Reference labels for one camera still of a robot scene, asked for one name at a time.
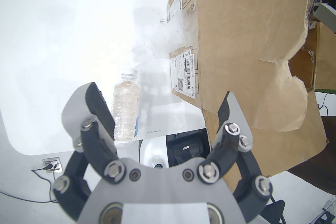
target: black cable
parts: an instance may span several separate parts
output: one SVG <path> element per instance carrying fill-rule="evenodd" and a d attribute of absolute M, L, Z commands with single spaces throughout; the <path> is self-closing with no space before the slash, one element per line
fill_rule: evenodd
<path fill-rule="evenodd" d="M 42 180 L 47 181 L 47 182 L 50 184 L 50 190 L 49 190 L 49 199 L 50 199 L 50 201 L 34 201 L 34 200 L 25 199 L 25 198 L 20 198 L 20 197 L 14 196 L 14 195 L 12 195 L 12 194 L 5 193 L 5 192 L 3 192 L 3 191 L 0 191 L 0 193 L 6 195 L 6 196 L 8 196 L 8 197 L 12 197 L 12 198 L 15 198 L 15 199 L 18 199 L 18 200 L 27 201 L 27 202 L 32 202 L 32 203 L 56 203 L 56 202 L 55 202 L 56 200 L 52 200 L 52 199 L 51 199 L 51 187 L 52 187 L 52 185 L 51 185 L 51 181 L 49 181 L 49 180 L 46 179 L 46 178 L 41 177 L 39 174 L 37 174 L 37 173 L 35 172 L 35 171 L 38 171 L 38 170 L 48 170 L 48 169 L 51 169 L 52 167 L 53 167 L 52 164 L 48 164 L 48 165 L 47 165 L 46 167 L 44 167 L 44 168 L 40 168 L 40 169 L 31 169 L 31 171 L 32 171 L 35 175 L 37 175 L 39 178 L 41 178 Z"/>
<path fill-rule="evenodd" d="M 52 202 L 52 203 L 55 203 L 55 201 L 57 201 L 57 200 L 52 200 L 51 199 L 51 188 L 52 188 L 52 183 L 51 183 L 51 181 L 50 180 L 48 180 L 48 179 L 46 179 L 46 178 L 43 178 L 43 177 L 41 177 L 38 173 L 36 173 L 36 170 L 34 170 L 34 169 L 32 169 L 31 170 L 31 172 L 33 172 L 37 177 L 39 177 L 40 179 L 42 179 L 42 180 L 45 180 L 45 181 L 47 181 L 48 183 L 49 183 L 49 200 L 50 200 L 50 202 Z"/>
<path fill-rule="evenodd" d="M 325 94 L 322 105 L 319 106 L 319 104 L 318 104 L 317 107 L 318 107 L 319 110 L 321 110 L 323 107 L 325 107 L 326 110 L 327 110 L 327 116 L 328 116 L 328 113 L 329 113 L 328 108 L 327 108 L 327 106 L 324 105 L 324 101 L 325 101 L 325 99 L 326 99 L 325 97 L 326 97 L 327 95 L 328 95 L 328 93 Z"/>
<path fill-rule="evenodd" d="M 272 195 L 271 195 L 271 200 L 272 200 L 273 203 L 276 202 Z M 281 219 L 281 221 L 282 221 L 282 224 L 287 224 L 286 221 L 285 221 L 285 218 L 284 218 L 284 215 L 283 215 L 283 214 L 281 215 L 281 218 L 280 218 L 280 219 Z"/>

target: small label sticker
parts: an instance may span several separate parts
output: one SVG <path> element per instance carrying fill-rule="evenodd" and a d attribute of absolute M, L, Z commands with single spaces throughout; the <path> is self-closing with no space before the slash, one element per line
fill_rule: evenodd
<path fill-rule="evenodd" d="M 168 10 L 168 22 L 174 17 L 174 15 L 182 10 L 182 0 L 174 0 Z"/>
<path fill-rule="evenodd" d="M 194 54 L 190 50 L 170 60 L 171 86 L 176 91 L 196 99 Z"/>

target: cardboard box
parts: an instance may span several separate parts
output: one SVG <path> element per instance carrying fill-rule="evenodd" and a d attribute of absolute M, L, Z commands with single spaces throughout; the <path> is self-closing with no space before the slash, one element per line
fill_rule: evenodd
<path fill-rule="evenodd" d="M 168 22 L 179 15 L 197 27 L 195 32 L 187 25 L 181 34 L 186 46 L 170 53 L 172 92 L 202 109 L 211 142 L 220 104 L 227 91 L 234 92 L 266 176 L 309 159 L 327 142 L 313 89 L 315 84 L 336 88 L 336 38 L 322 24 L 307 37 L 308 1 L 168 2 Z M 327 50 L 332 40 L 334 49 Z M 194 61 L 194 82 L 180 73 L 178 63 L 184 59 L 183 65 Z M 240 179 L 237 167 L 224 179 L 233 190 Z"/>

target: plastic water bottle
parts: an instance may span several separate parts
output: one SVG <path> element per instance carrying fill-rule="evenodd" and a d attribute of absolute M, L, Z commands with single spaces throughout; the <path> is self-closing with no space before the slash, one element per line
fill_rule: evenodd
<path fill-rule="evenodd" d="M 122 82 L 114 87 L 112 116 L 115 122 L 114 145 L 127 148 L 136 142 L 139 121 L 140 89 L 134 83 L 136 70 L 124 71 Z"/>

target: white floor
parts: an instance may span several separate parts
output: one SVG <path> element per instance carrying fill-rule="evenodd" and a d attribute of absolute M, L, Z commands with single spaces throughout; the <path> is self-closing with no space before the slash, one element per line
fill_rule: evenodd
<path fill-rule="evenodd" d="M 122 54 L 151 40 L 165 21 L 166 3 L 0 0 L 1 190 L 27 199 L 48 199 L 48 184 L 30 169 L 41 167 L 43 158 L 60 157 L 64 166 L 68 162 L 71 138 L 60 124 L 66 100 L 75 88 L 94 80 L 110 103 L 117 69 L 128 65 Z M 171 122 L 179 128 L 203 128 L 199 110 L 161 90 L 169 82 L 160 75 L 165 63 L 152 64 L 145 76 L 145 86 L 155 90 L 147 96 L 150 102 L 144 109 L 151 109 L 144 127 L 163 133 L 176 128 L 164 121 L 167 112 L 174 111 Z M 317 93 L 320 105 L 324 96 Z M 324 105 L 329 116 L 336 115 L 335 95 L 327 95 Z M 326 115 L 325 108 L 320 112 Z M 151 122 L 151 117 L 159 119 L 161 126 Z M 51 174 L 41 174 L 52 179 Z M 92 169 L 85 177 L 91 189 L 99 181 Z M 309 223 L 330 196 L 288 172 L 271 177 L 271 181 L 275 199 L 286 202 L 287 223 Z M 4 195 L 0 195 L 0 204 L 0 223 L 72 223 L 56 204 L 29 203 Z"/>

